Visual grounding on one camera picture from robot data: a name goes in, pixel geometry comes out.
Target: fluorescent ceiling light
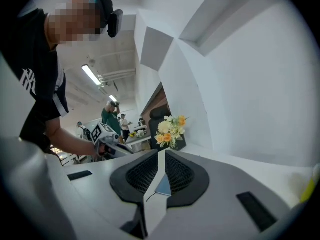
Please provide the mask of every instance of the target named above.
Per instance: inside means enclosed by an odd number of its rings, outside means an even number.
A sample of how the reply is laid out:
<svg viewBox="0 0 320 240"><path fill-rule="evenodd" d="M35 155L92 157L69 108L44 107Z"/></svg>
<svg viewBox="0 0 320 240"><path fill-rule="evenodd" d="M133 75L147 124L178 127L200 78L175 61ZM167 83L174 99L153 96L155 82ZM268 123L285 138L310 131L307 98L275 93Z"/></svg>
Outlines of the fluorescent ceiling light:
<svg viewBox="0 0 320 240"><path fill-rule="evenodd" d="M94 81L94 83L97 86L100 86L101 83L98 80L98 78L94 75L94 73L92 73L91 69L88 67L88 65L83 65L82 66L83 71L91 78L92 81Z"/></svg>
<svg viewBox="0 0 320 240"><path fill-rule="evenodd" d="M110 95L109 98L110 98L111 100L113 100L114 102L117 102L116 98L115 98L113 95Z"/></svg>

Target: white flower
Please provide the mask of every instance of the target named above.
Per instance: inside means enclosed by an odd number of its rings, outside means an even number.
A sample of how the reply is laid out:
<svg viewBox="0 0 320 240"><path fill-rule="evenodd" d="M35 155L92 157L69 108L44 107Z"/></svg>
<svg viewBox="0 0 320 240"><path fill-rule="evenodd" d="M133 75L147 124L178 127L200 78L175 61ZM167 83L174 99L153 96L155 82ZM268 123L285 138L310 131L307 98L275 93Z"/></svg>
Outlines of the white flower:
<svg viewBox="0 0 320 240"><path fill-rule="evenodd" d="M165 116L164 120L171 122L174 118L170 115L170 116Z"/></svg>
<svg viewBox="0 0 320 240"><path fill-rule="evenodd" d="M163 121L158 125L158 131L162 134L167 134L172 127L169 121Z"/></svg>
<svg viewBox="0 0 320 240"><path fill-rule="evenodd" d="M179 134L182 135L182 134L185 133L185 131L186 131L186 130L185 130L183 127L180 127L180 128L179 128Z"/></svg>

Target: black t-shirt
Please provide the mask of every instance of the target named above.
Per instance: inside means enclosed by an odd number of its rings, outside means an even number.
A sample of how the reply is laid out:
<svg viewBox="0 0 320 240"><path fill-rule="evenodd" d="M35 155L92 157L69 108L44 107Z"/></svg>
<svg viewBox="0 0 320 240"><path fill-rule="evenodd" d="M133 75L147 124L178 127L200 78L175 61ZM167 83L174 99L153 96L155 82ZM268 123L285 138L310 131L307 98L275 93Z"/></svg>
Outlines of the black t-shirt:
<svg viewBox="0 0 320 240"><path fill-rule="evenodd" d="M50 50L45 36L46 14L36 9L18 18L3 56L22 86L35 99L20 137L37 144L43 151L50 147L44 135L46 121L65 116L66 76L58 61L56 49Z"/></svg>

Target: person in green shirt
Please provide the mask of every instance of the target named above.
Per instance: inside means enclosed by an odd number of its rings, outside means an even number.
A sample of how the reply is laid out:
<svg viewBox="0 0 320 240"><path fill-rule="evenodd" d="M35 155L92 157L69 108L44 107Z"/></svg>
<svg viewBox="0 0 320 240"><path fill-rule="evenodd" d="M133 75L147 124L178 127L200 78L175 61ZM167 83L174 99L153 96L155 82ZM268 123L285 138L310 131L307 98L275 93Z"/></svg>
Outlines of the person in green shirt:
<svg viewBox="0 0 320 240"><path fill-rule="evenodd" d="M124 139L122 138L122 135L121 135L121 127L118 122L119 114L120 114L119 103L108 101L105 108L102 110L101 117L102 117L102 123L110 126L119 135L119 142L124 144Z"/></svg>

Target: yellow flower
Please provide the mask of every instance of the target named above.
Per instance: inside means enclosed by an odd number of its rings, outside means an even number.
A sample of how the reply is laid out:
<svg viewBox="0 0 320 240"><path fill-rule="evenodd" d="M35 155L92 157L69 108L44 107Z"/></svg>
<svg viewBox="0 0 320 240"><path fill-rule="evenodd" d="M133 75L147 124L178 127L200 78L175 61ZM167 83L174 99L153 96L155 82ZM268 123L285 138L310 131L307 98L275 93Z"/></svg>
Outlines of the yellow flower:
<svg viewBox="0 0 320 240"><path fill-rule="evenodd" d="M155 139L158 142L158 144L164 142L164 136L163 135L157 135L155 137Z"/></svg>
<svg viewBox="0 0 320 240"><path fill-rule="evenodd" d="M178 121L180 126L185 126L186 125L186 118L184 115L179 115L178 116Z"/></svg>
<svg viewBox="0 0 320 240"><path fill-rule="evenodd" d="M170 133L166 133L166 134L164 135L164 141L165 141L165 142L171 141L171 134L170 134Z"/></svg>

